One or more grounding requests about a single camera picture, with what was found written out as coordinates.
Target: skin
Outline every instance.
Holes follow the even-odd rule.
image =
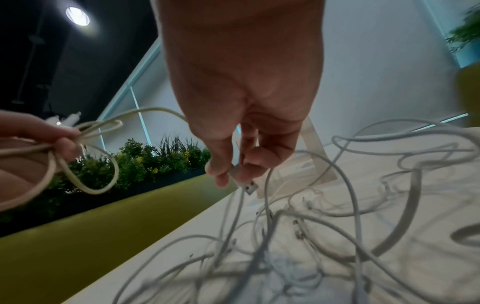
[[[0,111],[0,150],[34,144],[12,137],[29,138],[54,144],[56,151],[66,161],[72,161],[82,151],[72,141],[79,133],[76,129],[51,126],[32,115]],[[27,192],[40,182],[46,170],[46,153],[0,157],[0,202]]]
[[[240,182],[294,152],[323,68],[321,0],[155,0],[170,81],[190,129],[228,184],[241,127]]]

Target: white table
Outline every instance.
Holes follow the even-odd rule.
[[[352,143],[350,147],[366,151],[381,150],[387,152],[424,149],[449,142],[459,142],[460,146],[463,147],[470,146],[470,143],[459,140],[458,138],[430,136],[390,143]],[[325,150],[330,159],[332,159],[338,151],[333,145],[327,146]],[[415,159],[419,160],[420,158],[431,159],[432,156],[419,156]],[[380,196],[378,192],[380,185],[378,178],[387,173],[398,171],[396,166],[397,159],[398,157],[373,157],[350,153],[345,153],[340,159],[338,164],[351,179],[361,208],[369,206],[375,198]],[[413,163],[413,159],[406,162],[406,164]],[[395,180],[393,185],[397,189],[406,190],[409,187],[409,178],[409,175],[402,176]],[[450,240],[450,234],[454,230],[468,224],[476,223],[480,219],[479,181],[479,163],[443,168],[425,174],[423,184],[430,185],[430,188],[424,188],[424,193],[420,199],[420,206],[408,230],[407,236],[391,251],[384,254],[381,260],[402,278],[420,287],[422,290],[427,290],[431,294],[451,296],[455,299],[468,299],[475,295],[480,295],[480,290],[478,290],[478,286],[480,286],[479,249],[461,246]],[[342,205],[344,208],[351,210],[350,205],[345,205],[345,203],[349,202],[350,197],[341,180],[319,186],[318,189],[323,190],[325,198],[329,202]],[[305,210],[301,203],[302,196],[303,195],[299,195],[296,197],[293,203],[298,206],[299,209]],[[313,194],[308,190],[305,191],[304,196],[306,198],[313,198]],[[406,197],[406,195],[400,195],[391,202],[392,206],[389,208],[361,217],[364,244],[368,248],[372,248],[389,234],[391,226],[396,223],[400,216],[405,205]],[[202,212],[71,297],[65,304],[111,303],[118,289],[126,279],[158,248],[174,239],[189,234],[218,236],[227,201],[228,198],[222,199],[211,208]],[[230,223],[233,219],[237,204],[238,200],[235,200],[227,223]],[[239,223],[252,220],[262,204],[263,202],[257,200],[255,195],[247,197]],[[273,204],[272,209],[273,211],[279,210],[284,208],[285,205],[285,201],[280,201]],[[263,217],[260,222],[264,222],[265,220],[265,217]],[[330,220],[354,235],[353,218],[330,218]],[[283,228],[279,228],[274,237],[275,248],[282,248],[283,254],[293,259],[305,259],[307,257],[307,255],[305,255],[305,248],[301,241],[295,238],[292,232],[292,220],[285,219],[284,224],[280,227]],[[337,233],[313,223],[309,223],[309,227],[315,229],[315,235],[322,243],[328,244],[328,246],[335,248],[338,252],[354,252],[354,247]],[[245,249],[252,248],[251,230],[252,225],[248,224],[234,234],[238,246]],[[209,243],[208,240],[190,239],[167,249],[157,257],[150,266],[140,273],[138,278],[135,279],[126,290],[126,294],[137,289],[144,280],[154,278],[174,265],[188,260],[191,254],[194,256],[204,254],[207,243]],[[229,260],[246,261],[248,257],[235,253],[229,257]],[[323,259],[323,261],[328,271],[335,272],[343,270],[337,266],[336,263],[329,262],[326,258]],[[195,271],[198,270],[198,266],[194,265],[191,267],[191,273],[195,273]],[[385,284],[391,283],[391,280],[370,262],[364,263],[364,272],[377,280],[385,282]],[[203,289],[199,302],[209,302],[216,298],[218,291],[224,283],[225,282],[216,282]],[[295,299],[295,301],[292,302],[350,303],[352,285],[351,282],[331,279],[325,282],[319,291],[315,292],[315,295],[310,299]],[[258,283],[249,286],[248,288],[250,289],[246,292],[248,294],[244,294],[241,300],[237,302],[255,303],[255,292],[258,286]],[[188,291],[184,286],[172,287],[172,289],[164,291],[165,293],[158,303],[185,303],[185,301],[188,300],[186,293]],[[424,303],[422,300],[408,293],[403,294],[405,294],[411,303]],[[381,304],[400,303],[399,300],[388,296],[383,290],[375,287],[371,293],[370,302]],[[289,302],[287,299],[280,299],[276,303]]]

